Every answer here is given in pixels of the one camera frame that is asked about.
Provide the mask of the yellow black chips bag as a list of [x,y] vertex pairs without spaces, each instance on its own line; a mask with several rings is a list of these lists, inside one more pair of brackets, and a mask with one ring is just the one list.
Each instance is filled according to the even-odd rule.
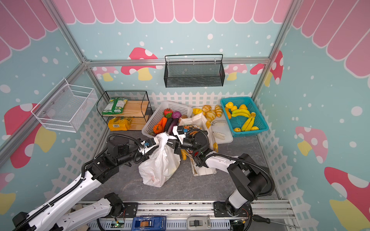
[[198,130],[201,130],[201,128],[196,125],[184,125],[184,129],[187,130],[186,134],[188,137],[195,135]]

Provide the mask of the white canvas tote bag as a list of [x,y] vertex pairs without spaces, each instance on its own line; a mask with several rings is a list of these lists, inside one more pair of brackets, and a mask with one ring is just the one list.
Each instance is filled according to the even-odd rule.
[[[180,126],[192,125],[192,126],[196,126],[199,129],[202,129],[203,131],[206,131],[208,133],[207,137],[209,139],[210,149],[212,151],[218,151],[218,144],[215,141],[213,131],[211,128],[211,123],[206,119],[206,117],[203,114],[198,114],[191,118],[184,118],[184,119],[181,118],[179,125]],[[216,174],[217,172],[215,168],[206,168],[206,167],[196,166],[194,159],[191,159],[190,161],[191,161],[193,176],[213,175],[213,174]]]

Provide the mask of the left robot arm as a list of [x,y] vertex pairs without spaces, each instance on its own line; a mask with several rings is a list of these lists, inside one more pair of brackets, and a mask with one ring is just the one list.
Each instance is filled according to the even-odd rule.
[[126,205],[116,193],[109,193],[96,203],[72,213],[68,211],[88,193],[107,182],[122,165],[139,163],[158,146],[156,138],[145,141],[113,133],[96,157],[82,165],[78,176],[65,189],[37,209],[20,212],[13,218],[16,231],[71,231],[93,220],[125,215]]

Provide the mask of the white plastic grocery bag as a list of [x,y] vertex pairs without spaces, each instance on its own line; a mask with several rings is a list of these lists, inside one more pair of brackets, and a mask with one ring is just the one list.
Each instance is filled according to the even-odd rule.
[[138,167],[143,184],[153,187],[162,187],[164,183],[177,171],[181,158],[174,152],[167,142],[175,137],[167,133],[160,133],[154,141],[153,154]]

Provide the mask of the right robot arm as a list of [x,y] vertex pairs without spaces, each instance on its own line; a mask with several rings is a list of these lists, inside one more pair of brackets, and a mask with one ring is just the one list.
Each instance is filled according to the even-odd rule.
[[232,157],[213,151],[208,133],[198,128],[175,126],[172,133],[176,138],[167,144],[175,153],[190,151],[197,167],[214,168],[230,175],[236,189],[224,202],[214,202],[216,217],[251,217],[251,202],[275,190],[269,170],[257,165],[248,154]]

